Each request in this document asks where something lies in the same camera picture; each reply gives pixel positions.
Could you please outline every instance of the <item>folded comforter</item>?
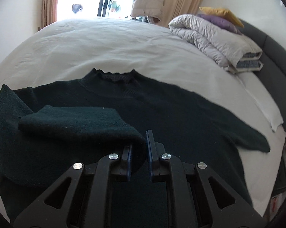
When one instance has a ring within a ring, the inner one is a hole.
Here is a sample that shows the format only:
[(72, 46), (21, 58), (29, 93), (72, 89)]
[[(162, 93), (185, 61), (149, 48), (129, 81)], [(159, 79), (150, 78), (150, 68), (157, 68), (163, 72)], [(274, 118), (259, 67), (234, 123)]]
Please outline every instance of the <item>folded comforter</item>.
[(170, 31), (195, 45), (220, 67), (232, 73), (260, 70), (262, 49), (249, 37), (238, 35), (197, 17), (183, 14), (169, 23)]

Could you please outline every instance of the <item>white wall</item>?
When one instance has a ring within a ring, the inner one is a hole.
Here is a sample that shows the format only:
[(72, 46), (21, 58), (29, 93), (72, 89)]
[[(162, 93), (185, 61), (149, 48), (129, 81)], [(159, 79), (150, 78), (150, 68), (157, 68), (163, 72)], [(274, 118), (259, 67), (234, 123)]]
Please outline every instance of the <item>white wall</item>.
[(281, 0), (202, 0), (200, 6), (228, 8), (286, 49), (286, 8)]
[(42, 0), (0, 0), (0, 63), (41, 26)]

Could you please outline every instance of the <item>metal pin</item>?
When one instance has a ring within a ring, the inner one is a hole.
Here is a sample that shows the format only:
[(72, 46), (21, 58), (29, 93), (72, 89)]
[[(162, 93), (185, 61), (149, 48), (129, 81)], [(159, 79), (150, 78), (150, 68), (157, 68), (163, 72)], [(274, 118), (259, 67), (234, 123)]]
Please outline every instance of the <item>metal pin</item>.
[(171, 155), (170, 154), (162, 154), (162, 159), (170, 159)]
[(75, 163), (75, 164), (73, 165), (73, 168), (76, 169), (76, 170), (79, 170), (79, 169), (81, 169), (82, 167), (83, 167), (83, 164), (82, 164), (82, 163)]
[(204, 162), (200, 162), (198, 163), (198, 167), (203, 170), (207, 167), (207, 165)]
[(109, 158), (112, 159), (112, 160), (113, 160), (113, 159), (117, 159), (118, 157), (119, 157), (118, 154), (110, 154), (110, 155), (109, 155)]

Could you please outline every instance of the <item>white puffer jacket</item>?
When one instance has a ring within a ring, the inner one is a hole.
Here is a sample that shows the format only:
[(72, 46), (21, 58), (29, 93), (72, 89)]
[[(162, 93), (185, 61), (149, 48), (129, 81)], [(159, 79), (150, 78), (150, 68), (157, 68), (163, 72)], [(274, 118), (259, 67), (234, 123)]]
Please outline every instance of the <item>white puffer jacket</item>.
[(130, 16), (149, 16), (161, 20), (164, 0), (134, 0)]

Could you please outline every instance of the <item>bed frame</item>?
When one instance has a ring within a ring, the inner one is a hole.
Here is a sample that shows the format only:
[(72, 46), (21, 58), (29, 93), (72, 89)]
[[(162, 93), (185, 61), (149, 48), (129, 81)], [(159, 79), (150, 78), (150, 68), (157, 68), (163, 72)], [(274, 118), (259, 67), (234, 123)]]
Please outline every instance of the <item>bed frame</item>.
[[(264, 65), (263, 68), (255, 72), (255, 74), (278, 105), (284, 120), (283, 128), (286, 131), (286, 50), (261, 30), (246, 21), (241, 21), (244, 28), (239, 28), (239, 30), (254, 40), (263, 50), (260, 60)], [(286, 186), (285, 150), (282, 153), (272, 196), (284, 192), (286, 190), (283, 189), (284, 186)]]

